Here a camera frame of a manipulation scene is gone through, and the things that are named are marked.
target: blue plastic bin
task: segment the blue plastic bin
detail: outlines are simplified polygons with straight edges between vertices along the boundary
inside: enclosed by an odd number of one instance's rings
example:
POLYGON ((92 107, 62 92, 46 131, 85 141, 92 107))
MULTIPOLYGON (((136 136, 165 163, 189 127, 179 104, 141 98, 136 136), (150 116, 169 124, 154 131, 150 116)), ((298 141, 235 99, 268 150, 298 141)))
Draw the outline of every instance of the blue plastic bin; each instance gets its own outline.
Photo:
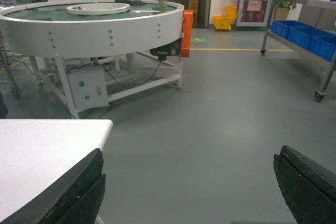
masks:
POLYGON ((307 27, 293 27, 289 30, 288 40, 296 45, 309 50, 312 44, 313 37, 331 37, 333 34, 316 29, 311 26, 307 27))
POLYGON ((310 51, 330 62, 336 51, 336 35, 322 38, 313 37, 310 51))
POLYGON ((295 20, 273 20, 271 32, 287 39, 291 27, 310 27, 304 23, 295 20))

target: cup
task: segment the cup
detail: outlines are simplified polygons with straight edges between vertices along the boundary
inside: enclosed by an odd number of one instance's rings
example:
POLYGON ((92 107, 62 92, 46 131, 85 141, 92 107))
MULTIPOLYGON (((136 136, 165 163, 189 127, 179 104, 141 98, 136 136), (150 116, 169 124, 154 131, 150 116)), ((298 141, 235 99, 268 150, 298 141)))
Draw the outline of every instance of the cup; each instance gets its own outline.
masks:
POLYGON ((160 13, 167 12, 167 1, 168 0, 159 0, 159 11, 160 11, 160 13))

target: electrical control box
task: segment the electrical control box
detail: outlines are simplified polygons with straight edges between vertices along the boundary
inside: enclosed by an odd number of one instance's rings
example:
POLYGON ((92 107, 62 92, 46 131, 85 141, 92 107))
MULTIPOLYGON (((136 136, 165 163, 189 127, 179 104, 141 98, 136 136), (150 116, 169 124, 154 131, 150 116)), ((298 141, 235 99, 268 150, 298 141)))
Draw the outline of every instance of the electrical control box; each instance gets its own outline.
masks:
POLYGON ((71 69, 68 77, 76 109, 86 110, 109 105, 102 66, 71 69))

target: metal shelf cart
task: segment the metal shelf cart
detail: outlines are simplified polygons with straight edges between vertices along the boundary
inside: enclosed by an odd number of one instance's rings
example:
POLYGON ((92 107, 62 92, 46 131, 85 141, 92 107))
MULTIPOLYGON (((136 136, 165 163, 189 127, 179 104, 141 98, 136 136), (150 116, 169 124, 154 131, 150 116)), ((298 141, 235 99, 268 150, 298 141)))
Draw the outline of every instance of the metal shelf cart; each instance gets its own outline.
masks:
MULTIPOLYGON (((328 87, 328 84, 330 82, 330 79, 332 77, 332 74, 334 73, 334 71, 336 70, 336 65, 335 65, 335 62, 336 62, 336 53, 334 53, 332 59, 330 62, 320 58, 319 56, 311 53, 310 51, 308 50, 305 50, 304 48, 276 35, 275 33, 271 32, 270 29, 271 29, 271 20, 272 20, 272 16, 273 16, 273 11, 274 11, 274 8, 275 8, 275 2, 277 0, 272 0, 272 3, 271 3, 271 10, 269 12, 269 15, 268 15, 268 20, 267 20, 267 30, 265 31, 265 35, 264 35, 264 41, 263 41, 263 45, 262 45, 262 48, 261 48, 261 55, 265 55, 266 53, 266 42, 267 42, 267 37, 271 37, 273 38, 274 40, 282 43, 283 45, 287 46, 288 48, 300 53, 301 55, 303 56, 314 56, 314 57, 318 57, 319 59, 321 59, 322 61, 324 61, 326 64, 328 64, 327 66, 327 71, 325 72, 325 75, 323 77, 323 80, 322 82, 320 83, 318 89, 315 91, 315 100, 317 102, 320 102, 323 100, 324 96, 326 95, 326 90, 327 90, 327 87, 328 87)), ((298 4, 302 4, 302 5, 307 5, 307 6, 312 6, 312 7, 317 7, 317 8, 320 8, 321 9, 321 12, 320 12, 320 15, 322 15, 324 13, 325 10, 336 10, 336 2, 324 2, 324 1, 318 1, 318 0, 284 0, 284 1, 292 1, 292 2, 296 2, 298 4)))

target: switch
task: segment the switch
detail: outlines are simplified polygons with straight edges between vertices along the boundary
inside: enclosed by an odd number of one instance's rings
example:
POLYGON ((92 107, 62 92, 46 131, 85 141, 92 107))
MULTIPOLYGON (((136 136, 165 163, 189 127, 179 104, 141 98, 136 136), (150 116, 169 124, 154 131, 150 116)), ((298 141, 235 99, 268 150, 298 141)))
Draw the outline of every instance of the switch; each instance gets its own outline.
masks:
POLYGON ((97 87, 97 93, 98 93, 98 96, 101 96, 101 87, 97 87))

